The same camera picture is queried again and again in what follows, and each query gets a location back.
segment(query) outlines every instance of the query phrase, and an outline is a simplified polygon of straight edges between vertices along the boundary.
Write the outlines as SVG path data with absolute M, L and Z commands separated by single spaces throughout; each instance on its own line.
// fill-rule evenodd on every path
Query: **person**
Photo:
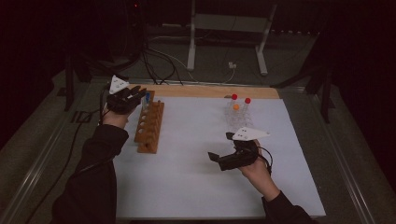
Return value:
M 252 164 L 238 168 L 244 177 L 262 194 L 262 205 L 266 214 L 264 223 L 318 223 L 312 219 L 305 210 L 293 205 L 283 192 L 277 187 L 266 163 L 260 157 Z
M 116 223 L 117 182 L 112 159 L 120 154 L 129 137 L 124 128 L 133 110 L 125 114 L 111 110 L 105 113 L 102 124 L 85 142 L 64 192 L 52 206 L 52 224 Z M 239 169 L 263 195 L 264 223 L 315 223 L 277 188 L 262 159 Z

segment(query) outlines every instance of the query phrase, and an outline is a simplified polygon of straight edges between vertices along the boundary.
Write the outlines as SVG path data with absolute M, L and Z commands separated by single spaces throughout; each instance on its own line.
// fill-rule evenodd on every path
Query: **wooden peg board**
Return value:
M 146 109 L 142 106 L 139 123 L 136 126 L 134 141 L 139 143 L 137 152 L 157 153 L 160 138 L 161 124 L 163 121 L 164 103 L 154 102 L 155 91 L 148 91 L 150 98 Z

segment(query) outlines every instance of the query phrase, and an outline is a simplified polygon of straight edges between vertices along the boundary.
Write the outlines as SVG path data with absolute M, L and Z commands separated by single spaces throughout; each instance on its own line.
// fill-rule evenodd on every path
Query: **floor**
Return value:
M 264 49 L 269 74 L 261 76 L 254 54 L 256 36 L 245 36 L 239 41 L 222 38 L 199 39 L 195 69 L 185 69 L 188 56 L 188 34 L 182 30 L 152 35 L 147 51 L 148 62 L 138 61 L 120 72 L 131 82 L 152 82 L 145 64 L 152 66 L 157 80 L 178 71 L 164 84 L 253 85 L 268 87 L 298 74 L 315 43 L 309 35 L 270 35 Z M 153 56 L 155 51 L 166 54 L 173 65 Z M 228 63 L 236 64 L 230 69 Z M 0 212 L 9 223 L 24 223 L 39 201 L 54 183 L 69 155 L 78 124 L 72 122 L 76 111 L 93 111 L 98 107 L 98 95 L 109 81 L 98 71 L 92 71 L 91 83 L 76 83 L 76 101 L 69 112 L 64 112 L 65 99 L 57 96 L 64 87 L 64 72 L 54 78 L 55 89 L 36 112 L 21 126 L 0 153 Z M 370 148 L 362 137 L 356 122 L 349 114 L 337 87 L 332 86 L 333 108 L 329 110 L 330 124 L 320 116 L 320 95 L 307 95 L 307 78 L 279 89 L 290 113 L 326 217 L 317 217 L 320 223 L 395 223 L 396 196 L 381 173 Z M 79 158 L 78 149 L 90 136 L 97 118 L 83 124 L 78 130 L 73 153 L 62 178 L 38 207 L 29 223 L 48 223 L 54 199 L 62 192 L 67 177 L 73 172 Z M 36 158 L 48 154 L 46 160 Z M 135 220 L 132 223 L 241 223 L 241 220 Z M 243 220 L 260 223 L 261 220 Z

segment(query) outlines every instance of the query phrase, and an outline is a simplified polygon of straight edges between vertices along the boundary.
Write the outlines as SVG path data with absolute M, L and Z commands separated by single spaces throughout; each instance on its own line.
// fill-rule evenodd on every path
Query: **hand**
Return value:
M 259 147 L 260 143 L 255 140 L 256 145 Z M 268 173 L 265 161 L 262 158 L 257 158 L 252 164 L 248 166 L 239 167 L 242 175 L 261 193 L 267 202 L 272 201 L 280 190 L 277 188 L 270 174 Z
M 124 129 L 132 112 L 134 111 L 131 111 L 129 114 L 117 114 L 106 108 L 103 112 L 103 124 L 109 124 Z
M 117 93 L 107 96 L 107 109 L 117 114 L 131 114 L 140 105 L 142 97 L 146 96 L 146 89 L 140 90 L 140 86 L 129 86 Z

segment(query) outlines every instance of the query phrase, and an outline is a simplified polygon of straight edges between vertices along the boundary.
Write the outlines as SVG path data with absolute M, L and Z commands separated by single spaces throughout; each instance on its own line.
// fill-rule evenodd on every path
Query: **dark background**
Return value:
M 259 0 L 198 2 L 197 11 L 239 16 L 265 16 L 270 6 Z M 106 0 L 2 3 L 0 97 L 3 131 L 0 147 L 51 92 L 50 79 L 64 69 L 64 53 L 70 48 L 67 40 L 73 39 L 71 35 L 77 33 L 81 24 L 84 27 L 89 24 L 92 29 L 88 34 L 101 36 L 101 43 L 108 42 L 107 46 L 112 46 L 111 36 L 101 27 L 117 28 L 124 25 L 123 20 L 104 23 L 98 19 L 93 9 L 96 7 L 90 7 L 106 3 Z M 190 1 L 151 0 L 142 1 L 140 6 L 150 25 L 190 22 Z M 395 9 L 391 1 L 284 0 L 278 4 L 272 26 L 274 34 L 292 31 L 317 35 L 320 32 L 307 60 L 332 66 L 332 83 L 339 87 L 393 189 L 396 189 L 393 173 L 396 170 L 396 104 L 393 99 L 396 18 L 391 12 Z M 122 18 L 122 11 L 117 13 Z M 106 54 L 112 49 L 101 50 Z

